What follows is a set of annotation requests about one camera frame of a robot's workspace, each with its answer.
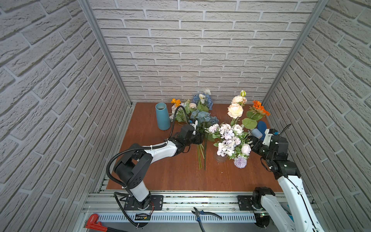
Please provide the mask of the dusty blue rose bouquet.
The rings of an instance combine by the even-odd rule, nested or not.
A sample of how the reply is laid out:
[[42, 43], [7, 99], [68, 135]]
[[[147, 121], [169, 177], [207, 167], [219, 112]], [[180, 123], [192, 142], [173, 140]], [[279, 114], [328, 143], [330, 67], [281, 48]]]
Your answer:
[[[190, 115], [190, 122], [194, 123], [195, 120], [198, 121], [197, 130], [203, 134], [203, 141], [204, 138], [207, 138], [207, 129], [214, 125], [219, 123], [219, 119], [216, 116], [211, 116], [209, 112], [199, 111], [196, 110], [191, 113]], [[203, 143], [200, 145], [196, 145], [197, 148], [197, 154], [198, 154], [198, 166], [199, 169], [203, 168], [203, 160], [205, 160], [205, 148]]]

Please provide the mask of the orange gerbera stem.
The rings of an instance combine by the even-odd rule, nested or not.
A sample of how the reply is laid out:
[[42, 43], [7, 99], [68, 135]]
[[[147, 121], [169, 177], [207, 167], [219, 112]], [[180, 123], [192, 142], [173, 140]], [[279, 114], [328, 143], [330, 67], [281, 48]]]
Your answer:
[[246, 118], [242, 120], [242, 124], [246, 129], [253, 130], [257, 127], [259, 120], [270, 115], [270, 112], [264, 108], [261, 102], [253, 101], [253, 105], [246, 113]]

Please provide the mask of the white lilac mixed bouquet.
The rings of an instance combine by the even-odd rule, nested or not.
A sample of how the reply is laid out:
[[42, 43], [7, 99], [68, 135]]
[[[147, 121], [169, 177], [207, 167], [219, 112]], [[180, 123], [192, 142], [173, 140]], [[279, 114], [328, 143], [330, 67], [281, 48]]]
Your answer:
[[251, 133], [244, 131], [242, 125], [214, 124], [205, 131], [214, 139], [218, 157], [232, 160], [234, 165], [240, 169], [247, 166], [253, 142], [250, 138]]

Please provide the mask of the peach rose stem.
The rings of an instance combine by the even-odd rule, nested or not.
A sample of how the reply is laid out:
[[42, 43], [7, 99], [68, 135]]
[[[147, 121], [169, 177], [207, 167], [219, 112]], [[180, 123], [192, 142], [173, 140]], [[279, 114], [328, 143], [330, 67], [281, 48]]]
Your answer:
[[231, 126], [234, 126], [239, 118], [243, 114], [243, 107], [246, 105], [247, 99], [246, 99], [246, 92], [245, 90], [242, 90], [240, 92], [240, 95], [235, 96], [232, 99], [231, 104], [228, 107], [228, 116], [232, 118]]

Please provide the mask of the clear glass vase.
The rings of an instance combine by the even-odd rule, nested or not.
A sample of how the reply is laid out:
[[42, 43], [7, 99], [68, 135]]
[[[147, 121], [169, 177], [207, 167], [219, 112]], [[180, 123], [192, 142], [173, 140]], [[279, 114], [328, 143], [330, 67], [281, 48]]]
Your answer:
[[217, 153], [215, 153], [214, 158], [218, 163], [223, 163], [228, 159], [228, 156], [221, 156], [221, 155], [218, 155]]

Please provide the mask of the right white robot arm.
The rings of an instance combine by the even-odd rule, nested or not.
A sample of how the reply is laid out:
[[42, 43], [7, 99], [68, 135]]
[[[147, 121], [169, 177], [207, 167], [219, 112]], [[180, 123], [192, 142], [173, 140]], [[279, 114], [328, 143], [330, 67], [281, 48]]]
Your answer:
[[273, 173], [287, 200], [289, 215], [278, 202], [274, 191], [268, 187], [256, 187], [252, 195], [252, 207], [265, 210], [280, 232], [323, 232], [317, 216], [304, 190], [297, 165], [288, 160], [288, 143], [280, 135], [272, 134], [263, 143], [252, 136], [252, 151], [260, 155], [263, 167]]

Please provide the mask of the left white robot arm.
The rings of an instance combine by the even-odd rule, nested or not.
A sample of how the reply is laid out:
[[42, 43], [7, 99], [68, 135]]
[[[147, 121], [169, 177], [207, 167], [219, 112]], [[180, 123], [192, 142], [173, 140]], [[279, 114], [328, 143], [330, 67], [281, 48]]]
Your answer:
[[191, 145], [199, 145], [203, 142], [204, 135], [198, 132], [191, 124], [184, 125], [180, 132], [167, 139], [162, 144], [141, 147], [132, 145], [128, 151], [118, 154], [117, 163], [113, 172], [118, 178], [110, 178], [127, 190], [139, 204], [148, 204], [150, 192], [144, 183], [144, 177], [150, 165], [159, 160], [185, 153], [185, 149]]

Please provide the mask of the teal ceramic vase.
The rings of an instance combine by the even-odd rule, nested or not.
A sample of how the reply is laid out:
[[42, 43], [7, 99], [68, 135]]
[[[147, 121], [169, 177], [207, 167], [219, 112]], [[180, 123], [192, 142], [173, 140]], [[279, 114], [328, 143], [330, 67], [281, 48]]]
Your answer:
[[163, 102], [156, 104], [156, 117], [158, 128], [162, 131], [166, 131], [171, 126], [169, 112], [167, 105]]

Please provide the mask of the orange white small bouquet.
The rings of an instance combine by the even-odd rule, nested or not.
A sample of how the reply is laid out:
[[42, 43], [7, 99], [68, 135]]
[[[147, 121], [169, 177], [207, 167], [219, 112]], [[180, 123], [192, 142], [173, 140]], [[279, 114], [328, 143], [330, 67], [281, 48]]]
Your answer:
[[[172, 113], [170, 114], [170, 120], [174, 121], [174, 119], [177, 122], [189, 122], [189, 117], [192, 112], [194, 112], [197, 109], [197, 105], [195, 103], [192, 103], [190, 100], [187, 100], [185, 102], [181, 102], [181, 100], [177, 99], [172, 99], [171, 103], [173, 104], [171, 110]], [[176, 109], [182, 106], [184, 107], [185, 110], [183, 109], [178, 109], [176, 113]]]

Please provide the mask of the blue oval object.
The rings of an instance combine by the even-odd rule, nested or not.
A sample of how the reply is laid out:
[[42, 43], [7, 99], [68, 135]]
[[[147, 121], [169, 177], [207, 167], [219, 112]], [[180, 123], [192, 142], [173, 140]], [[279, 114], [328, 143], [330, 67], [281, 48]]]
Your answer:
[[262, 137], [260, 138], [260, 140], [263, 141], [265, 138], [265, 131], [267, 130], [267, 124], [261, 120], [258, 122], [257, 129], [261, 132]]

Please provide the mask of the blue hydrangea white bouquet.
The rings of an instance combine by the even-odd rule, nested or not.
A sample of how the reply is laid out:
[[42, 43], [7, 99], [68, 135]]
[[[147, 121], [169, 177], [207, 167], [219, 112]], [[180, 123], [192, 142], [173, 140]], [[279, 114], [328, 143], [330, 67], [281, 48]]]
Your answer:
[[202, 93], [194, 95], [191, 103], [195, 105], [199, 111], [209, 112], [213, 109], [213, 100], [211, 98], [211, 91], [205, 89]]

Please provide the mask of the red clamp tool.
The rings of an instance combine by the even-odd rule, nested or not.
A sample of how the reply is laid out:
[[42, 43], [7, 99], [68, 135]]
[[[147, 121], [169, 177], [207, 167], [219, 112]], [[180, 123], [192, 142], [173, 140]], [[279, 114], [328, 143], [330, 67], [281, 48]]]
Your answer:
[[89, 217], [88, 221], [86, 222], [85, 228], [99, 232], [126, 232], [111, 227], [105, 227], [102, 225], [101, 222], [98, 221], [98, 219], [99, 219], [98, 214], [92, 214]]

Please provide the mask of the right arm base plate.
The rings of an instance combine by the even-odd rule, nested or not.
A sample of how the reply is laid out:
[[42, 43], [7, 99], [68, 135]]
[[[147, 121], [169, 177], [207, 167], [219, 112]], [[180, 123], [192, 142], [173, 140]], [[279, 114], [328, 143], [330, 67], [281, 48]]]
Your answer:
[[254, 201], [252, 195], [238, 195], [237, 202], [240, 211], [260, 211], [259, 204]]

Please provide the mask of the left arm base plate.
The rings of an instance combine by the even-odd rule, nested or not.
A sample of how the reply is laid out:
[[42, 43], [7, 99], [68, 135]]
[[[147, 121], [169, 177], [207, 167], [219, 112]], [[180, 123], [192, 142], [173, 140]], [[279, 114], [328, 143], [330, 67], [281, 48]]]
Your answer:
[[148, 195], [142, 202], [138, 201], [134, 196], [130, 196], [125, 200], [124, 209], [126, 211], [152, 209], [154, 209], [154, 211], [161, 211], [163, 200], [163, 195]]

